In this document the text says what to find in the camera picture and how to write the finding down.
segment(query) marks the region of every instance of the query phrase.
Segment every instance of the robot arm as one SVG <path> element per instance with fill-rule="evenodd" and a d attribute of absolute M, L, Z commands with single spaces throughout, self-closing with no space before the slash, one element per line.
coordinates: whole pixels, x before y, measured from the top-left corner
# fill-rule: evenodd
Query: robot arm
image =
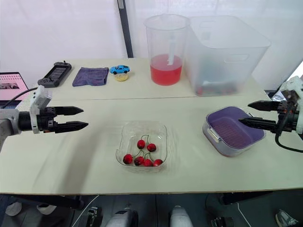
<path fill-rule="evenodd" d="M 30 101 L 30 112 L 19 112 L 17 109 L 0 109 L 0 152 L 4 140 L 8 136 L 20 134 L 22 131 L 68 132 L 85 128 L 85 122 L 66 122 L 58 124 L 54 117 L 58 115 L 76 115 L 83 112 L 74 106 L 46 107 L 51 100 L 51 95 L 43 86 L 39 86 Z"/>
<path fill-rule="evenodd" d="M 294 130 L 299 135 L 303 135 L 303 110 L 301 110 L 303 108 L 303 81 L 299 77 L 293 77 L 283 83 L 280 90 L 287 101 L 257 101 L 248 105 L 260 111 L 277 111 L 279 114 L 277 123 L 258 117 L 243 118 L 239 121 L 251 128 L 269 130 L 276 134 L 277 145 L 303 153 L 303 150 L 288 148 L 279 142 L 282 131 L 291 132 Z"/>

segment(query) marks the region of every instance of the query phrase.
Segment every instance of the red liquid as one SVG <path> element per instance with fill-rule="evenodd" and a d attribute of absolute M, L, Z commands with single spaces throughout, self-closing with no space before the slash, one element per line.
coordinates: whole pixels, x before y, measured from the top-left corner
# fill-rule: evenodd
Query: red liquid
<path fill-rule="evenodd" d="M 156 84 L 168 86 L 180 80 L 181 58 L 175 55 L 172 65 L 167 65 L 168 59 L 168 54 L 160 54 L 151 59 L 151 79 Z"/>

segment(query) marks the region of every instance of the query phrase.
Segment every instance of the clear plastic container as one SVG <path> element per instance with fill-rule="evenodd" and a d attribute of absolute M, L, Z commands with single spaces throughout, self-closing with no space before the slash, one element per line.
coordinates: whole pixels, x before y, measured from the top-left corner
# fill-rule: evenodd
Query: clear plastic container
<path fill-rule="evenodd" d="M 235 106 L 218 110 L 207 115 L 203 133 L 220 154 L 237 156 L 265 137 L 263 130 L 238 121 L 245 117 L 249 117 L 248 114 Z"/>
<path fill-rule="evenodd" d="M 189 19 L 162 14 L 150 17 L 146 26 L 151 78 L 168 86 L 180 80 Z"/>
<path fill-rule="evenodd" d="M 270 46 L 270 41 L 232 16 L 190 20 L 185 70 L 198 96 L 237 93 Z"/>
<path fill-rule="evenodd" d="M 142 149 L 139 155 L 137 155 L 139 152 L 137 147 L 138 140 L 145 140 L 145 148 Z M 148 142 L 154 143 L 157 147 L 152 153 L 146 149 Z M 144 156 L 143 153 L 146 155 L 145 157 L 152 162 L 156 159 L 161 159 L 163 163 L 159 166 L 151 167 L 144 165 L 135 166 L 134 159 L 137 156 Z M 133 161 L 129 165 L 123 162 L 126 154 L 133 156 Z M 116 158 L 121 165 L 134 172 L 158 172 L 165 166 L 167 155 L 167 129 L 165 125 L 154 121 L 133 121 L 123 127 L 120 147 L 116 150 Z"/>

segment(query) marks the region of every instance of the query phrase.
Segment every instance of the storage bin handle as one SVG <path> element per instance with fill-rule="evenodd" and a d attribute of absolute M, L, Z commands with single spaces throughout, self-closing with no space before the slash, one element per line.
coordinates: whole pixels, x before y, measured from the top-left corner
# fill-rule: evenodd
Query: storage bin handle
<path fill-rule="evenodd" d="M 234 63 L 234 62 L 242 62 L 246 61 L 250 56 L 248 54 L 229 54 L 225 57 L 225 63 Z"/>
<path fill-rule="evenodd" d="M 220 141 L 221 138 L 217 135 L 217 133 L 213 129 L 208 128 L 207 132 L 216 143 Z"/>

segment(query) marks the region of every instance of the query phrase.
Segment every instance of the floor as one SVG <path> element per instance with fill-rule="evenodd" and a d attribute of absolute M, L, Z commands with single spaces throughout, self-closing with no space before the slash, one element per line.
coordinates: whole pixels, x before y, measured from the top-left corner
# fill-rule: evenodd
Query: floor
<path fill-rule="evenodd" d="M 220 194 L 160 194 L 160 195 L 100 195 L 89 206 L 102 208 L 104 227 L 110 217 L 125 207 L 139 213 L 139 227 L 167 227 L 169 212 L 175 205 L 184 207 L 195 227 L 207 227 L 210 213 L 221 217 L 232 217 L 235 227 L 247 227 L 240 215 L 237 204 L 223 206 L 219 202 Z M 84 196 L 88 204 L 95 196 Z M 303 222 L 303 190 L 278 191 L 272 194 L 240 202 L 240 209 L 252 227 L 277 227 L 274 213 L 283 209 L 297 220 Z M 5 216 L 2 227 L 70 227 L 81 211 L 74 214 L 71 210 L 57 208 L 51 215 L 41 215 L 35 206 L 23 204 L 20 214 L 15 217 Z M 74 227 L 85 226 L 87 211 Z"/>

